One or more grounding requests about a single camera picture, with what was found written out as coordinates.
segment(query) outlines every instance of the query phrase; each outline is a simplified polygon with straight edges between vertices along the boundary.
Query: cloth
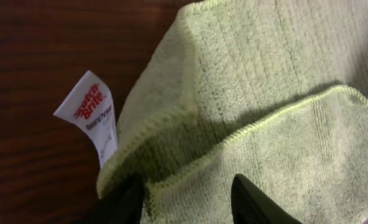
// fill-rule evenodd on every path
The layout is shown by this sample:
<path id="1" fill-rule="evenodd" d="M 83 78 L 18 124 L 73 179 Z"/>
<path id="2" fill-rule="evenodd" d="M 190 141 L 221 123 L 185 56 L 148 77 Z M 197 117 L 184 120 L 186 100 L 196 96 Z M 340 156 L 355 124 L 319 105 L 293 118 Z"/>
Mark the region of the cloth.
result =
<path id="1" fill-rule="evenodd" d="M 361 223 L 366 97 L 368 1 L 190 4 L 126 99 L 99 196 L 140 174 L 143 223 L 232 223 L 241 173 L 302 223 Z"/>

